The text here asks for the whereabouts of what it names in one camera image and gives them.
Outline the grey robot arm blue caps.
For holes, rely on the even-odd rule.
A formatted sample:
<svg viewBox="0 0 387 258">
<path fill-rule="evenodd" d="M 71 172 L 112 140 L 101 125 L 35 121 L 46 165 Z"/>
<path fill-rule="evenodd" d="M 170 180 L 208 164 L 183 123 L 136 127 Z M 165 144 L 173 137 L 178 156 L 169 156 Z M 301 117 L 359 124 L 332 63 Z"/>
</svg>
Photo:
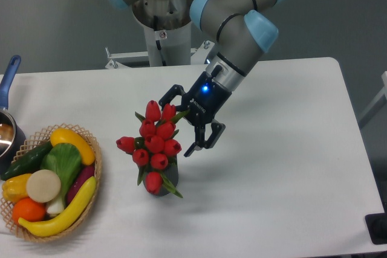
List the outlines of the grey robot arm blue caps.
<svg viewBox="0 0 387 258">
<path fill-rule="evenodd" d="M 110 0 L 116 7 L 131 7 L 144 29 L 150 66 L 190 64 L 192 26 L 216 43 L 214 57 L 191 89 L 174 85 L 159 102 L 181 97 L 177 110 L 186 112 L 195 128 L 186 155 L 212 148 L 224 131 L 215 115 L 277 39 L 278 29 L 262 11 L 281 1 Z"/>
</svg>

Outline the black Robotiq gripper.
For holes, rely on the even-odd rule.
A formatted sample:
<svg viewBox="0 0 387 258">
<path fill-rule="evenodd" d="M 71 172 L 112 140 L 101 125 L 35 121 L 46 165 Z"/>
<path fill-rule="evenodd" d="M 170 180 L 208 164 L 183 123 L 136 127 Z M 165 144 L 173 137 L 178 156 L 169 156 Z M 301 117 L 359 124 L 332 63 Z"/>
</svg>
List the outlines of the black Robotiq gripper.
<svg viewBox="0 0 387 258">
<path fill-rule="evenodd" d="M 175 105 L 176 111 L 189 111 L 185 119 L 194 126 L 195 141 L 185 151 L 185 157 L 191 156 L 194 151 L 214 147 L 226 129 L 226 125 L 216 120 L 212 122 L 212 120 L 231 94 L 230 91 L 213 81 L 211 76 L 204 71 L 187 92 L 181 85 L 174 84 L 159 100 L 158 104 L 164 110 L 167 104 L 172 104 L 172 100 L 176 96 L 180 96 L 181 103 Z M 211 134 L 206 138 L 205 124 L 209 123 L 211 123 Z"/>
</svg>

